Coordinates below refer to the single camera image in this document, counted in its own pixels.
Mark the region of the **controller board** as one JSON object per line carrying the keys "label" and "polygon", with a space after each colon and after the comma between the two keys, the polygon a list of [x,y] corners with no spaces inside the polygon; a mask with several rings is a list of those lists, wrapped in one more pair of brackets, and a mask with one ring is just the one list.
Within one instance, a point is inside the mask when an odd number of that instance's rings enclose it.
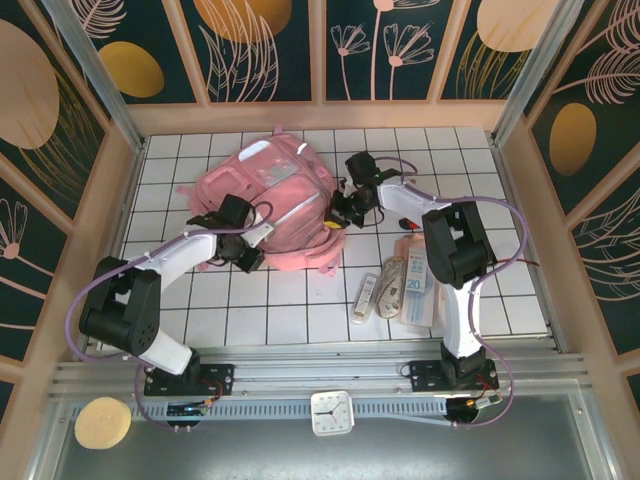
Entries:
{"label": "controller board", "polygon": [[498,396],[486,398],[449,398],[446,400],[445,419],[452,424],[462,425],[473,423],[479,412],[502,402]]}
{"label": "controller board", "polygon": [[204,416],[210,409],[208,401],[195,402],[169,402],[167,404],[166,415],[168,417],[186,418]]}

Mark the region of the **aluminium rail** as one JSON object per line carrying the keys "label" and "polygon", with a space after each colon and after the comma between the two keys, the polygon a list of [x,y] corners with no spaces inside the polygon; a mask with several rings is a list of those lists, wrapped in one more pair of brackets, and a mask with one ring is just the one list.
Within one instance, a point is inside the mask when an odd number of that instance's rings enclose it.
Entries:
{"label": "aluminium rail", "polygon": [[[503,354],[513,372],[518,395],[590,391],[593,385],[579,354],[548,348],[508,350]],[[302,398],[317,391],[346,390],[356,397],[407,396],[408,362],[436,360],[431,342],[291,345],[215,349],[205,363],[235,367],[235,399]],[[133,396],[135,367],[129,362],[63,362],[53,374],[50,399],[89,400],[108,395]]]}

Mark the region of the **white square clock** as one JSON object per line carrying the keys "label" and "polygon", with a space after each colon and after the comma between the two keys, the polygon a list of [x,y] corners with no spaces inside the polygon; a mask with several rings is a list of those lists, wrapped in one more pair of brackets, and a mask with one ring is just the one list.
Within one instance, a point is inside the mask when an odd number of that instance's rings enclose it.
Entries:
{"label": "white square clock", "polygon": [[355,425],[353,401],[346,391],[314,393],[310,410],[312,431],[318,437],[348,434]]}

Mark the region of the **blue white pen pack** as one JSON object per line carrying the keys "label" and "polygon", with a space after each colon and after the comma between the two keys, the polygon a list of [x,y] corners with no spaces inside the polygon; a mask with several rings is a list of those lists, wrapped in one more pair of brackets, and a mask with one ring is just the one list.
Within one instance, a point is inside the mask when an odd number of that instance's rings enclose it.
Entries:
{"label": "blue white pen pack", "polygon": [[412,246],[408,250],[400,321],[413,327],[430,328],[433,323],[435,283],[426,251]]}

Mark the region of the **aluminium post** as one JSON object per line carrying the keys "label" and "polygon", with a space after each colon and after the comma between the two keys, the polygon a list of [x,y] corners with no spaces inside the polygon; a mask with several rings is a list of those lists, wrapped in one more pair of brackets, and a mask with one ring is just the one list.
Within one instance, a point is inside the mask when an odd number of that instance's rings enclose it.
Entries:
{"label": "aluminium post", "polygon": [[510,136],[534,90],[576,22],[583,3],[584,0],[559,0],[538,43],[526,60],[492,132],[496,148],[501,148]]}
{"label": "aluminium post", "polygon": [[100,59],[94,44],[84,32],[67,0],[42,0],[53,22],[66,40],[74,56],[84,68],[116,125],[136,153],[144,144],[144,136],[136,126],[129,109]]}

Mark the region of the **clear bag of banknotes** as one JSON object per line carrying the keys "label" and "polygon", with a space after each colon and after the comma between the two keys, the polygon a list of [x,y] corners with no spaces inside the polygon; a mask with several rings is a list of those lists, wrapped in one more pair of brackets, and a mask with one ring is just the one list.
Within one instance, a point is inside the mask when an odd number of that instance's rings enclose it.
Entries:
{"label": "clear bag of banknotes", "polygon": [[[395,252],[407,261],[408,250],[412,246],[422,247],[425,251],[425,239],[422,234],[405,235],[396,241]],[[443,326],[444,318],[444,290],[440,282],[435,278],[430,266],[429,269],[434,277],[435,293],[433,303],[433,323],[430,328],[440,328]]]}

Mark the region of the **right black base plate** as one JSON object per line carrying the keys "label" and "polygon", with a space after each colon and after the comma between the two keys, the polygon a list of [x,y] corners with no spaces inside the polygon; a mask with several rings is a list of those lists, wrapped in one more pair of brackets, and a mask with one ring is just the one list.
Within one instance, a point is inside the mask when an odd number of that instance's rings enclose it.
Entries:
{"label": "right black base plate", "polygon": [[412,391],[448,392],[480,391],[484,388],[498,390],[499,379],[495,363],[486,359],[480,368],[457,373],[449,360],[415,360],[409,363],[409,380]]}

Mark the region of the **white tube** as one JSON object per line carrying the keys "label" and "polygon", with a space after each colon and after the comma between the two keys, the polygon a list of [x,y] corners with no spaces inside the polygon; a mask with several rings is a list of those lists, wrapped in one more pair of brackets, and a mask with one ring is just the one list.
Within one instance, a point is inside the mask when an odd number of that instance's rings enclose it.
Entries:
{"label": "white tube", "polygon": [[363,324],[368,321],[375,305],[377,282],[377,275],[366,274],[363,277],[351,310],[352,322],[356,324]]}

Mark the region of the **left controller board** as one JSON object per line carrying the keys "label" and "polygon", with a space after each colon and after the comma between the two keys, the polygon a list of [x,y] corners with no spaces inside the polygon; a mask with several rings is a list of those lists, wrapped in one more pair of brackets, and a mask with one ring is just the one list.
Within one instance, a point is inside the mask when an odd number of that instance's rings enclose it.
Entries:
{"label": "left controller board", "polygon": [[169,402],[167,404],[166,415],[168,417],[186,418],[204,416],[210,409],[208,401],[195,402]]}

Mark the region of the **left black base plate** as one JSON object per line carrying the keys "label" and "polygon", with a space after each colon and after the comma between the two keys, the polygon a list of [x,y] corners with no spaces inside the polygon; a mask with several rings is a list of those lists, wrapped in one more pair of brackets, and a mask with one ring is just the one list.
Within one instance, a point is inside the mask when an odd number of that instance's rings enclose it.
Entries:
{"label": "left black base plate", "polygon": [[182,375],[156,369],[146,374],[144,394],[151,397],[228,396],[234,383],[232,364],[200,364]]}

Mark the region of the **right controller board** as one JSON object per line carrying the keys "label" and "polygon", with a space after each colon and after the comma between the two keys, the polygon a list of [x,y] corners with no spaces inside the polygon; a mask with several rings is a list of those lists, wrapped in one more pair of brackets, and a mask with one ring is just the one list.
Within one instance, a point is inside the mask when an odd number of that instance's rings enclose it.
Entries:
{"label": "right controller board", "polygon": [[452,424],[462,425],[473,423],[479,412],[502,402],[498,396],[486,398],[449,398],[446,400],[445,419]]}

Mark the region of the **left aluminium post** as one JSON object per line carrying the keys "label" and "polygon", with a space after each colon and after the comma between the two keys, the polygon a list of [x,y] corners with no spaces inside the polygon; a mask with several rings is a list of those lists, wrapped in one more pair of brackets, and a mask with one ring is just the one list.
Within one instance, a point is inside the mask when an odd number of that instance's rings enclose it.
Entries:
{"label": "left aluminium post", "polygon": [[136,126],[129,109],[100,59],[94,44],[84,32],[67,0],[42,0],[53,22],[66,40],[74,56],[84,68],[116,125],[136,153],[144,144],[144,136]]}

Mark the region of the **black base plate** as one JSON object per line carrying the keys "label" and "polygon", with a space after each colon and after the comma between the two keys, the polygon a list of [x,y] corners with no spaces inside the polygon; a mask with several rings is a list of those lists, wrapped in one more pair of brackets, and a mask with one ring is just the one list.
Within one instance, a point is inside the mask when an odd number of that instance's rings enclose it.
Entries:
{"label": "black base plate", "polygon": [[200,364],[182,375],[156,369],[146,374],[144,394],[151,397],[228,396],[234,383],[232,364]]}
{"label": "black base plate", "polygon": [[457,373],[449,360],[415,360],[409,363],[409,380],[412,391],[448,392],[480,391],[484,388],[498,390],[499,379],[495,363],[486,359],[480,368]]}

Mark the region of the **pink backpack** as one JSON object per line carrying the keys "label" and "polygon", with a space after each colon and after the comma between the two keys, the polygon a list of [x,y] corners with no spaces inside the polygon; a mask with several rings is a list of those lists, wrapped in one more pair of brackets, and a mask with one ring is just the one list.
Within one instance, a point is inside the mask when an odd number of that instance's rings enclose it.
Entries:
{"label": "pink backpack", "polygon": [[227,194],[252,205],[269,202],[272,231],[258,243],[266,265],[280,271],[317,269],[328,275],[339,267],[345,245],[345,233],[325,224],[336,190],[318,154],[281,130],[243,147],[194,185],[176,188],[194,215],[219,210]]}

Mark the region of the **map print glasses case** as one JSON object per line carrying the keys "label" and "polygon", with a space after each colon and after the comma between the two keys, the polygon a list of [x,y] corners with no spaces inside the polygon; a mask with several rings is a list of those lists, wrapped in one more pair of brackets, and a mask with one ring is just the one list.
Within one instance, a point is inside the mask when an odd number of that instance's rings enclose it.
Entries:
{"label": "map print glasses case", "polygon": [[392,319],[401,313],[405,273],[406,263],[402,257],[393,256],[383,263],[375,301],[379,317]]}

